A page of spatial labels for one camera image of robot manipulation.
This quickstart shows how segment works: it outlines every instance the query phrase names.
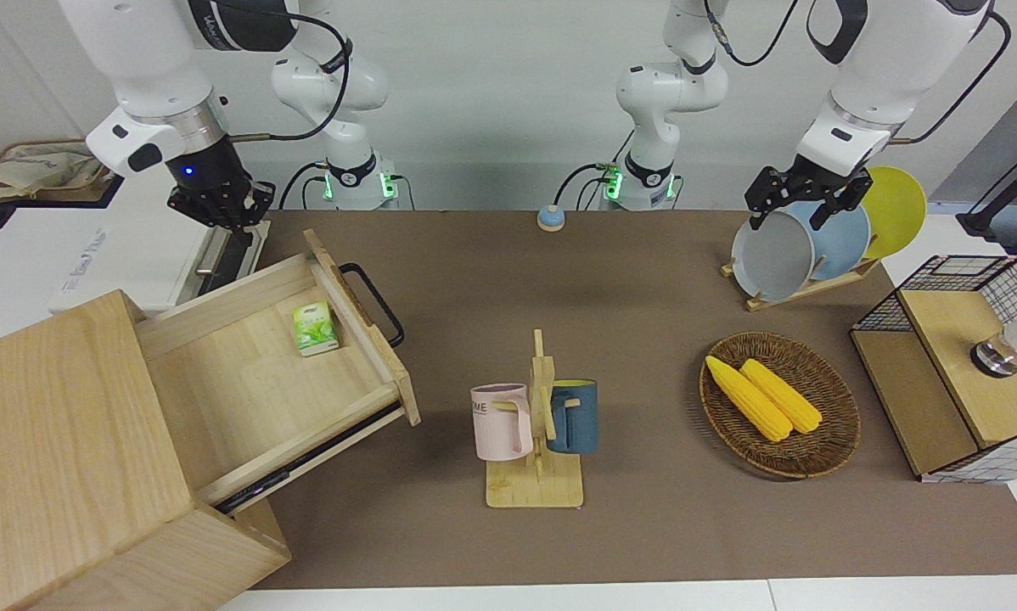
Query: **cable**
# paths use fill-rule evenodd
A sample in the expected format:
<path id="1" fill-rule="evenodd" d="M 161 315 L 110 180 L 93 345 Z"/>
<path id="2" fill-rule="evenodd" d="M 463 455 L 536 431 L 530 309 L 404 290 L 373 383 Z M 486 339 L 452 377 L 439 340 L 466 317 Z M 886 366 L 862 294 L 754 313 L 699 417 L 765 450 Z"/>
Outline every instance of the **cable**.
<path id="1" fill-rule="evenodd" d="M 970 208 L 969 211 L 967 211 L 966 213 L 973 213 L 975 211 L 975 208 L 977 208 L 978 205 L 980 205 L 981 203 L 983 203 L 983 200 L 988 196 L 990 196 L 990 194 L 995 189 L 999 188 L 999 186 L 1003 184 L 1003 181 L 1006 181 L 1006 178 L 1010 177 L 1010 174 L 1014 174 L 1014 170 L 1017 170 L 1017 163 L 1015 163 L 1014 166 L 1010 167 L 1010 170 L 1004 172 L 1003 175 L 1002 175 L 1002 177 L 999 177 L 998 181 L 995 181 L 995 184 L 993 186 L 989 187 L 986 191 L 984 191 L 984 194 L 982 194 L 982 196 L 980 196 L 980 198 L 978 198 L 978 200 L 975 201 L 975 203 L 973 204 L 973 207 Z"/>
<path id="2" fill-rule="evenodd" d="M 562 185 L 560 187 L 557 187 L 557 194 L 556 196 L 554 196 L 555 206 L 557 205 L 557 202 L 560 201 L 560 198 L 562 198 L 562 193 L 565 192 L 565 187 L 570 186 L 570 182 L 573 182 L 574 178 L 579 177 L 580 174 L 584 174 L 586 171 L 589 170 L 606 170 L 606 164 L 589 163 L 587 166 L 578 167 L 578 169 L 571 172 L 570 175 L 565 177 L 565 181 L 562 181 Z"/>
<path id="3" fill-rule="evenodd" d="M 635 132 L 637 132 L 636 128 L 630 129 L 630 133 L 629 133 L 629 135 L 625 136 L 624 141 L 621 142 L 621 146 L 618 146 L 618 151 L 616 151 L 616 154 L 614 154 L 614 156 L 612 158 L 610 158 L 610 163 L 617 163 L 618 162 L 618 156 L 620 156 L 621 151 L 625 150 L 625 147 L 630 145 L 630 140 L 634 139 L 634 133 Z M 591 207 L 591 202 L 594 201 L 594 199 L 595 199 L 595 193 L 598 193 L 598 190 L 600 189 L 600 187 L 601 187 L 601 185 L 595 185 L 595 189 L 591 190 L 591 197 L 588 197 L 588 204 L 585 205 L 585 206 L 583 206 L 583 208 L 588 209 L 588 208 Z"/>
<path id="4" fill-rule="evenodd" d="M 946 115 L 941 116 L 939 121 L 936 121 L 935 125 L 933 125 L 931 129 L 924 131 L 922 135 L 915 136 L 915 138 L 893 138 L 890 140 L 890 144 L 918 144 L 919 142 L 923 142 L 923 140 L 925 140 L 931 134 L 935 134 L 939 127 L 943 127 L 943 123 L 946 123 L 947 119 L 950 119 L 950 116 L 954 115 L 954 111 L 962 105 L 962 102 L 969 97 L 969 94 L 973 93 L 973 89 L 977 88 L 977 84 L 980 84 L 983 77 L 991 72 L 995 63 L 999 62 L 999 59 L 1003 57 L 1004 52 L 1006 52 L 1006 48 L 1010 46 L 1010 38 L 1013 36 L 1010 32 L 1010 23 L 1007 23 L 1006 19 L 1003 18 L 1003 15 L 997 13 L 996 11 L 988 13 L 988 18 L 993 19 L 994 22 L 1000 24 L 1003 28 L 1003 43 L 1000 45 L 999 50 L 995 51 L 995 55 L 991 57 L 988 65 L 980 70 L 980 74 L 977 74 L 977 77 L 973 78 L 973 82 L 970 82 L 965 91 L 963 91 L 960 97 L 958 97 L 958 100 L 954 102 L 954 105 L 947 110 Z"/>
<path id="5" fill-rule="evenodd" d="M 606 174 L 603 174 L 603 176 L 601 178 L 593 178 L 593 179 L 591 179 L 591 181 L 587 181 L 582 187 L 580 187 L 580 193 L 578 194 L 578 205 L 576 205 L 576 208 L 575 208 L 575 209 L 578 209 L 578 211 L 580 209 L 580 202 L 583 201 L 583 193 L 588 190 L 588 185 L 593 184 L 593 182 L 595 184 L 595 191 L 598 191 L 598 187 L 600 187 L 600 183 L 601 182 L 606 182 Z"/>
<path id="6" fill-rule="evenodd" d="M 286 196 L 290 194 L 290 190 L 294 188 L 294 184 L 295 182 L 298 182 L 298 178 L 301 177 L 302 174 L 306 173 L 306 171 L 313 169 L 313 167 L 317 167 L 319 163 L 320 162 L 310 162 L 304 164 L 304 166 L 301 167 L 301 170 L 296 171 L 294 175 L 290 177 L 290 181 L 286 183 L 286 188 L 283 189 L 283 197 L 279 198 L 279 209 L 286 208 Z"/>
<path id="7" fill-rule="evenodd" d="M 348 48 L 347 41 L 342 37 L 342 33 L 335 29 L 330 23 L 322 22 L 322 20 L 315 17 L 310 17 L 307 15 L 302 15 L 299 13 L 291 13 L 287 11 L 268 11 L 266 8 L 252 8 L 245 7 L 244 5 L 229 3 L 226 0 L 211 0 L 212 3 L 220 5 L 220 7 L 233 8 L 236 11 L 244 11 L 246 13 L 252 13 L 255 15 L 270 15 L 276 17 L 287 17 L 290 19 L 298 20 L 298 22 L 311 23 L 315 26 L 322 27 L 326 32 L 330 32 L 334 36 L 335 40 L 339 42 L 339 52 L 342 54 L 342 80 L 339 81 L 339 94 L 335 98 L 335 105 L 326 113 L 326 117 L 323 117 L 323 121 L 319 121 L 319 125 L 311 128 L 309 131 L 303 132 L 303 134 L 296 135 L 279 135 L 279 134 L 240 134 L 236 136 L 230 136 L 230 140 L 233 142 L 256 142 L 264 140 L 279 140 L 292 142 L 295 140 L 304 140 L 311 138 L 315 134 L 323 131 L 326 124 L 331 123 L 335 119 L 335 115 L 338 115 L 339 108 L 342 107 L 342 98 L 346 97 L 347 84 L 350 82 L 350 49 Z"/>
<path id="8" fill-rule="evenodd" d="M 780 27 L 777 28 L 776 36 L 773 36 L 773 42 L 769 43 L 768 49 L 765 49 L 764 54 L 762 54 L 760 58 L 753 59 L 753 61 L 749 62 L 744 61 L 744 59 L 738 58 L 737 55 L 734 54 L 734 49 L 731 48 L 731 43 L 727 39 L 727 32 L 723 30 L 723 26 L 719 23 L 719 18 L 716 17 L 716 13 L 711 11 L 709 0 L 706 0 L 706 15 L 709 17 L 709 23 L 713 26 L 713 34 L 716 35 L 716 42 L 718 42 L 719 46 L 723 47 L 723 50 L 727 52 L 728 57 L 730 57 L 732 61 L 738 65 L 753 67 L 764 62 L 765 59 L 773 53 L 773 49 L 775 49 L 777 43 L 780 42 L 780 38 L 783 36 L 784 29 L 787 29 L 788 27 L 788 22 L 791 20 L 792 13 L 795 12 L 796 5 L 798 5 L 798 0 L 792 0 L 790 7 L 788 7 L 788 11 L 784 13 L 783 21 L 780 22 Z"/>
<path id="9" fill-rule="evenodd" d="M 675 192 L 675 201 L 670 205 L 670 208 L 674 209 L 678 206 L 678 197 L 682 197 L 682 189 L 685 187 L 685 178 L 683 178 L 681 174 L 676 174 L 674 178 L 671 178 L 671 181 L 678 181 L 678 191 Z"/>
<path id="10" fill-rule="evenodd" d="M 308 209 L 308 200 L 306 198 L 306 189 L 308 189 L 308 182 L 326 182 L 326 178 L 323 177 L 312 177 L 308 178 L 304 185 L 301 185 L 301 209 Z"/>
<path id="11" fill-rule="evenodd" d="M 407 197 L 411 198 L 411 209 L 417 209 L 414 205 L 414 187 L 411 186 L 411 179 L 404 177 L 403 174 L 393 174 L 393 181 L 403 181 L 407 183 Z"/>

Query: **yellow corn cob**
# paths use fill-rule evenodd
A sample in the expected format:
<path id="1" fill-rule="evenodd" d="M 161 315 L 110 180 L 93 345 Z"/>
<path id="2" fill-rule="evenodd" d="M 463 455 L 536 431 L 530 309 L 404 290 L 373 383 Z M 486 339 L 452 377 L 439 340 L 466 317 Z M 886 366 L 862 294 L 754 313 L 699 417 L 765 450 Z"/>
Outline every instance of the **yellow corn cob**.
<path id="1" fill-rule="evenodd" d="M 766 398 L 772 399 L 781 413 L 788 417 L 791 424 L 800 433 L 810 433 L 822 424 L 822 413 L 799 394 L 790 383 L 787 383 L 775 372 L 769 371 L 760 361 L 750 359 L 742 364 L 742 375 L 754 383 Z"/>
<path id="2" fill-rule="evenodd" d="M 791 421 L 788 421 L 788 418 L 773 405 L 772 400 L 766 398 L 764 392 L 742 377 L 736 368 L 717 357 L 706 357 L 706 363 L 723 393 L 734 403 L 734 407 L 738 408 L 751 424 L 758 427 L 766 439 L 769 441 L 787 439 L 791 434 Z"/>

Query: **wooden cabinet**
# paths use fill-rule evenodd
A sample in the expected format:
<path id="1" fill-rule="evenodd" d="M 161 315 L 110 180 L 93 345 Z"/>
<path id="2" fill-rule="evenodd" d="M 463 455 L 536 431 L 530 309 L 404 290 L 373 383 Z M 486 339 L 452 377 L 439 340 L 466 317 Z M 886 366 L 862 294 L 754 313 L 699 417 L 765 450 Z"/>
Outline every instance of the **wooden cabinet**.
<path id="1" fill-rule="evenodd" d="M 116 291 L 0 340 L 0 610 L 217 608 L 285 564 L 272 491 L 419 414 L 407 370 L 308 252 L 145 318 Z M 326 300 L 342 347 L 302 357 Z"/>

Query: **mug rack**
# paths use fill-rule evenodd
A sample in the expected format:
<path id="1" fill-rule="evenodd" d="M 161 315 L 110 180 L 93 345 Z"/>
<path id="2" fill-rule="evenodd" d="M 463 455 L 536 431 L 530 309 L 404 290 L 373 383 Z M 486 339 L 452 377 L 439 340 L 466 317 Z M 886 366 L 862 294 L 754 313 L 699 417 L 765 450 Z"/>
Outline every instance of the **mug rack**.
<path id="1" fill-rule="evenodd" d="M 535 449 L 519 460 L 485 464 L 485 503 L 498 507 L 574 507 L 583 505 L 583 473 L 579 454 L 547 448 L 556 439 L 550 396 L 554 387 L 554 357 L 544 353 L 542 329 L 535 329 L 535 356 L 528 383 Z"/>

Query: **small box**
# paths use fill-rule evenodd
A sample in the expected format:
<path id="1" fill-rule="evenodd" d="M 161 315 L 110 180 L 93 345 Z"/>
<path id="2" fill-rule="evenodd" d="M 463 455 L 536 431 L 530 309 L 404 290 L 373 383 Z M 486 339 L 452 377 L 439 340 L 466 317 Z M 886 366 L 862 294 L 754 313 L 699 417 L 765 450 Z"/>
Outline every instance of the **small box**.
<path id="1" fill-rule="evenodd" d="M 294 338 L 303 357 L 319 355 L 339 348 L 332 323 L 332 307 L 317 301 L 294 309 Z"/>

